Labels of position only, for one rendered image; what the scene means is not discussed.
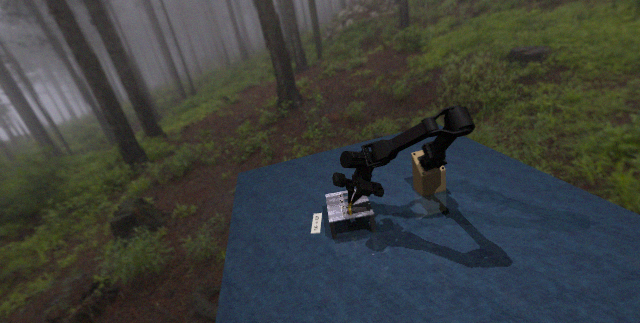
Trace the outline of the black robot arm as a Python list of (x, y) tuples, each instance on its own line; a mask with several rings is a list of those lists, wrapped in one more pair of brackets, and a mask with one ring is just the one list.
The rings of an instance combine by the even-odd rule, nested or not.
[[(444, 117), (444, 128), (439, 129), (436, 119)], [(396, 158), (398, 152), (428, 137), (437, 136), (434, 141), (424, 144), (424, 154), (417, 157), (425, 171), (440, 168), (447, 164), (445, 150), (460, 136), (473, 132), (476, 128), (467, 107), (460, 105), (443, 108), (438, 114), (422, 120), (412, 128), (395, 136), (390, 140), (379, 140), (362, 145), (362, 151), (344, 151), (340, 156), (343, 168), (361, 168), (365, 171), (373, 171), (374, 168), (387, 165)], [(369, 151), (371, 147), (371, 151)], [(353, 181), (357, 194), (369, 197), (376, 194), (379, 188), (377, 183), (371, 182), (371, 178), (362, 177), (359, 174)]]

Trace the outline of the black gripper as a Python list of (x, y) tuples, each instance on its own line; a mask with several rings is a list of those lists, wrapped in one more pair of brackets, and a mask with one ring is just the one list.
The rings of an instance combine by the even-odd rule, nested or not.
[[(335, 172), (335, 173), (333, 174), (333, 177), (332, 177), (332, 179), (333, 179), (333, 185), (338, 186), (338, 187), (344, 187), (344, 186), (346, 186), (346, 190), (348, 190), (348, 204), (350, 203), (351, 198), (352, 198), (352, 195), (353, 195), (353, 193), (355, 192), (355, 191), (354, 191), (354, 187), (355, 187), (355, 185), (353, 185), (353, 181), (354, 181), (354, 179), (356, 178), (356, 176), (357, 176), (357, 175), (359, 175), (360, 173), (361, 173), (361, 174), (363, 174), (363, 176), (362, 176), (362, 177), (364, 177), (364, 178), (367, 178), (367, 177), (371, 178), (371, 177), (372, 177), (372, 174), (371, 174), (371, 173), (372, 173), (372, 171), (371, 171), (371, 172), (369, 172), (369, 171), (365, 171), (365, 170), (363, 170), (363, 169), (361, 169), (361, 168), (356, 168), (356, 170), (355, 170), (355, 172), (354, 172), (354, 175), (352, 175), (352, 180), (351, 180), (351, 179), (347, 179), (347, 178), (345, 177), (345, 174), (342, 174), (342, 173)], [(373, 182), (373, 181), (372, 181), (372, 182)], [(377, 183), (377, 182), (373, 182), (373, 183)], [(377, 184), (379, 185), (379, 188), (378, 188), (377, 193), (376, 193), (376, 194), (374, 194), (374, 195), (375, 195), (375, 196), (378, 196), (378, 197), (382, 197), (382, 196), (383, 196), (383, 194), (384, 194), (384, 190), (383, 190), (383, 188), (382, 188), (382, 186), (381, 186), (381, 184), (380, 184), (380, 183), (377, 183)], [(352, 205), (353, 205), (353, 204), (354, 204), (354, 203), (355, 203), (355, 202), (356, 202), (356, 201), (357, 201), (361, 196), (363, 196), (363, 195), (359, 195), (359, 194), (357, 194), (357, 189), (356, 189), (356, 192), (355, 192), (355, 194), (354, 194), (354, 196), (353, 196), (353, 199), (352, 199)]]

